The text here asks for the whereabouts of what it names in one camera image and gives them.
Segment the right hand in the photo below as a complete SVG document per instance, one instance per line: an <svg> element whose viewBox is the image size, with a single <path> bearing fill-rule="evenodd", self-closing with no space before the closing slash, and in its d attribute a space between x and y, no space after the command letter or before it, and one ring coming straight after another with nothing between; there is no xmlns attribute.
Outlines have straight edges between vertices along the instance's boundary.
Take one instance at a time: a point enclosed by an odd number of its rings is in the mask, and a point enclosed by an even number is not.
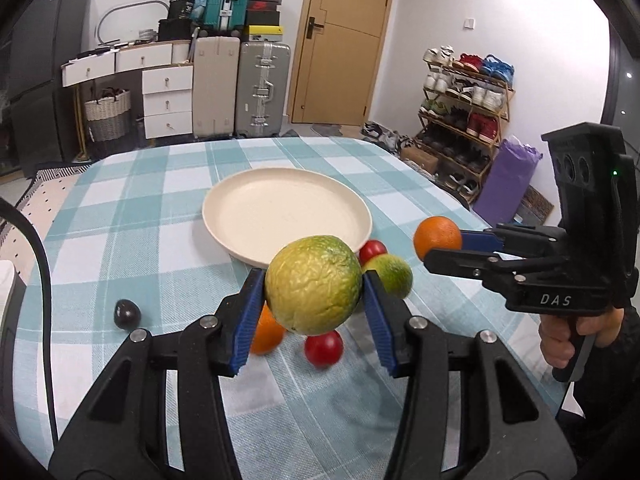
<svg viewBox="0 0 640 480"><path fill-rule="evenodd" d="M600 316L586 316L576 321L550 314L541 315L538 333L544 359L550 366L564 370L576 352L575 345L570 342L572 333L593 336L596 347L608 347L620 333L624 316L623 309L615 308L609 308Z"/></svg>

